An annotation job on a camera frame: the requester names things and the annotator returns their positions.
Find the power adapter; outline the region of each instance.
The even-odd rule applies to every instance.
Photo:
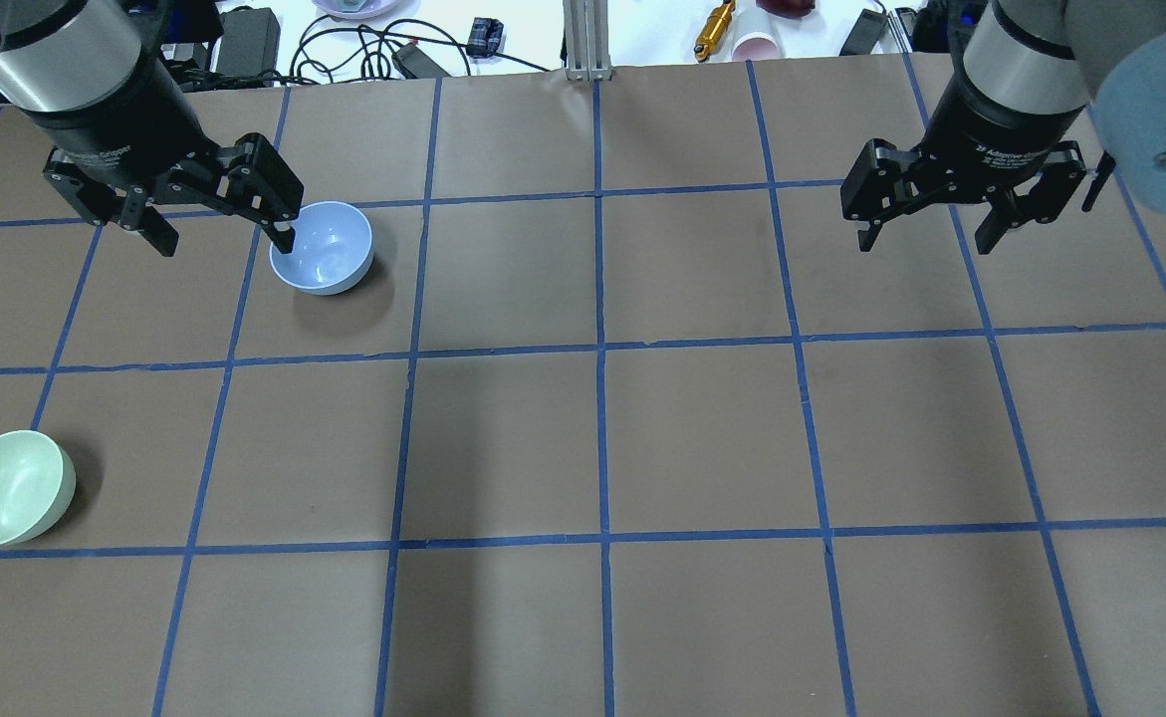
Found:
[[[417,44],[406,44],[393,52],[392,63],[396,65],[401,77],[405,78],[450,77],[450,72],[437,65],[436,59],[429,58]]]
[[[219,37],[219,56],[215,71],[224,77],[254,77],[276,69],[276,38],[281,33],[276,15],[268,8],[231,10],[219,16],[224,36]],[[260,80],[238,86],[266,86]]]

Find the black cable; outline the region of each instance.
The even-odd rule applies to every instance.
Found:
[[[391,35],[392,28],[394,28],[396,26],[401,26],[401,24],[408,24],[408,23],[409,24],[423,26],[423,27],[427,27],[427,28],[435,29],[436,31],[440,31],[442,36],[445,36],[445,38],[450,41],[450,44],[454,44],[455,49],[459,51],[459,58],[463,59],[463,69],[465,70],[465,72],[468,72],[469,77],[472,77],[472,63],[469,63],[469,61],[468,61],[468,51],[464,51],[464,47],[468,47],[468,45],[466,44],[462,44],[458,40],[455,40],[455,37],[452,35],[450,35],[449,31],[444,31],[440,27],[435,26],[435,23],[429,23],[426,20],[414,20],[414,19],[410,19],[410,17],[401,17],[400,20],[393,20],[392,22],[387,23],[387,27],[385,27],[384,30],[382,30],[384,31],[384,37]]]
[[[310,35],[310,33],[317,26],[317,23],[322,22],[322,20],[325,19],[331,19],[331,15],[322,15],[321,17],[316,17],[315,20],[312,20],[312,22],[309,23],[309,27],[304,28],[304,31],[301,33],[300,45],[296,48],[295,54],[290,56],[292,77],[301,78],[303,77],[304,68],[312,68],[314,70],[316,70],[316,72],[323,73],[323,76],[326,78],[326,82],[331,83],[332,85],[335,85],[336,83],[368,80],[368,78],[392,78],[392,59],[391,56],[388,56],[388,54],[384,51],[384,49],[387,47],[388,50],[395,52],[396,50],[400,50],[401,47],[405,47],[405,44],[403,42],[400,42],[398,40],[391,40],[391,37],[401,37],[401,40],[408,40],[410,42],[428,42],[429,44],[447,44],[450,47],[455,47],[455,49],[459,50],[461,58],[463,58],[463,66],[465,72],[468,72],[468,76],[472,73],[472,64],[469,63],[468,54],[464,52],[464,49],[468,45],[462,44],[458,40],[455,40],[455,36],[451,36],[450,33],[445,31],[445,29],[435,26],[435,23],[428,23],[426,20],[403,17],[393,20],[384,29],[374,29],[373,27],[365,26],[365,23],[359,23],[357,27],[326,28],[321,31],[312,33],[312,35]],[[442,36],[445,36],[447,40],[437,40],[436,37],[421,37],[415,35],[406,35],[406,33],[392,31],[392,28],[408,23],[420,24],[427,28],[431,28],[433,30],[441,33]],[[315,40],[322,36],[337,35],[338,33],[346,33],[346,31],[357,33],[358,40],[360,41],[360,47],[359,49],[354,50],[352,55],[347,56],[347,58],[343,59],[342,63],[337,64],[336,66],[328,66],[328,64],[324,64],[322,63],[322,61],[315,59],[312,58],[311,55],[309,55],[308,47],[310,42],[314,42]],[[365,41],[365,35],[367,35],[367,33],[368,35],[373,35],[377,37],[367,42]],[[345,68],[347,63],[350,63],[354,58],[358,58],[358,56],[363,58],[359,65],[360,77],[346,78],[345,80],[336,80],[333,78],[333,72],[336,72],[342,68]],[[527,59],[515,58],[515,56],[513,55],[496,52],[492,56],[494,56],[496,58],[511,59],[513,61],[513,63],[536,69],[539,70],[539,72],[545,72],[545,71],[550,72],[550,70],[548,70],[542,65],[531,63],[531,61]]]

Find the bowl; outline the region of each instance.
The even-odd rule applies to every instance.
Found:
[[[360,209],[343,202],[317,202],[300,209],[290,224],[295,248],[282,254],[269,248],[273,273],[304,294],[331,295],[363,280],[374,260],[370,222]]]
[[[324,14],[331,15],[332,17],[342,17],[345,20],[364,20],[366,17],[374,17],[374,15],[381,15],[392,9],[401,0],[370,0],[365,3],[363,9],[345,12],[339,9],[339,0],[312,0],[312,3],[318,7]]]
[[[73,463],[38,431],[0,435],[0,544],[41,535],[73,498]]]

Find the white table surface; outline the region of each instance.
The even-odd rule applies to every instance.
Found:
[[[231,0],[218,3],[220,12],[236,6],[271,8],[282,26],[278,50],[278,69],[290,68],[292,55],[298,45],[301,33],[318,17],[319,12],[309,0]],[[676,65],[693,63],[693,40],[697,36],[707,14],[718,6],[718,0],[610,0],[610,58],[614,65]],[[919,6],[919,0],[884,0],[891,10],[897,6]],[[754,0],[740,0],[738,10],[754,9]],[[808,17],[787,20],[773,17],[781,49],[787,58],[822,58],[838,55],[843,40],[863,9],[877,9],[869,0],[820,0],[817,9]],[[468,41],[473,17],[497,17],[506,27],[504,49],[507,55],[532,61],[545,68],[561,66],[561,35],[563,5],[561,0],[401,0],[387,13],[364,22],[374,28],[386,27],[395,19],[427,20],[442,28],[459,42]],[[324,20],[314,31],[331,27],[356,27],[353,20]],[[414,26],[399,28],[424,37],[440,37],[428,28]],[[354,33],[319,37],[309,45],[310,55],[326,64],[336,64],[357,50]],[[463,73],[459,51],[440,44],[423,44],[427,54],[448,72]],[[884,33],[876,52],[897,52],[897,41]],[[726,61],[726,52],[718,52],[711,61]],[[531,68],[507,59],[479,59],[472,63],[472,73],[533,72]],[[336,78],[357,77],[357,61],[336,72]],[[305,76],[318,78],[311,69]]]

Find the metal frame post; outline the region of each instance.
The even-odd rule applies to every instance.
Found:
[[[613,76],[610,0],[564,0],[564,77],[574,82]]]

